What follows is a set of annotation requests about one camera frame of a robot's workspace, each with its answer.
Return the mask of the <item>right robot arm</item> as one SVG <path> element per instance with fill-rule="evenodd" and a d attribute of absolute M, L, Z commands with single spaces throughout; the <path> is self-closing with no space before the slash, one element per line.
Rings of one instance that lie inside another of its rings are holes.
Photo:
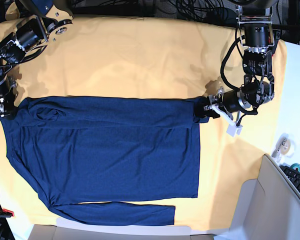
<path fill-rule="evenodd" d="M 17 83 L 8 72 L 42 54 L 49 40 L 54 41 L 66 32 L 73 19 L 70 0 L 22 0 L 20 3 L 31 16 L 19 22 L 15 31 L 0 42 L 0 117 L 13 118 L 17 112 L 14 105 Z"/>

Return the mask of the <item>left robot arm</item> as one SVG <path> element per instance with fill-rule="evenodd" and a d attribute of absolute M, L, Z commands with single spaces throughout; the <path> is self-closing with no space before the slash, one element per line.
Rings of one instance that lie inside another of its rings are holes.
<path fill-rule="evenodd" d="M 216 95 L 203 97 L 195 107 L 199 118 L 219 118 L 225 114 L 230 120 L 233 113 L 255 116 L 258 108 L 273 100 L 275 96 L 275 78 L 273 76 L 272 57 L 276 51 L 280 32 L 272 26 L 275 0 L 235 0 L 237 11 L 237 31 L 235 40 L 221 62 L 220 77 L 230 89 L 219 89 Z M 240 46 L 244 71 L 243 84 L 231 84 L 225 75 L 225 67 L 231 53 Z"/>

